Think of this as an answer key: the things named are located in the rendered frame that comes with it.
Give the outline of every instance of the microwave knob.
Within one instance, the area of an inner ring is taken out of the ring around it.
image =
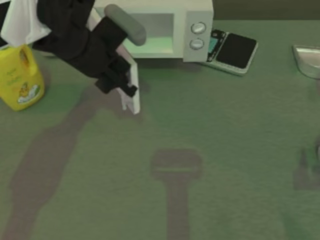
[[[196,39],[196,40],[192,40],[190,42],[190,47],[193,49],[193,50],[199,50],[199,49],[202,49],[205,45],[205,42],[201,39]]]
[[[191,31],[194,34],[203,34],[206,31],[206,25],[203,22],[199,22],[196,24],[193,24],[191,27]]]

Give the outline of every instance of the tabletop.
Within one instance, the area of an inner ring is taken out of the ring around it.
[[[1,240],[317,240],[320,21],[216,21],[259,43],[244,77],[139,59],[141,113],[35,52],[47,89],[0,103]]]

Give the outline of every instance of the yellow bottle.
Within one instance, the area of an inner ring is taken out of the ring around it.
[[[44,93],[43,76],[27,45],[0,50],[0,97],[10,108],[28,108]]]

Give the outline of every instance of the white microwave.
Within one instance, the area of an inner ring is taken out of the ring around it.
[[[214,18],[212,0],[96,0],[94,9],[103,17],[105,7],[118,5],[146,30],[146,42],[123,44],[134,58],[177,58],[205,62]]]

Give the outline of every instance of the duck picture on label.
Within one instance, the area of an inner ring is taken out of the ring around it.
[[[25,82],[19,91],[18,103],[26,104],[30,102],[38,95],[39,91],[40,86],[35,84],[32,87],[29,87],[28,83]]]

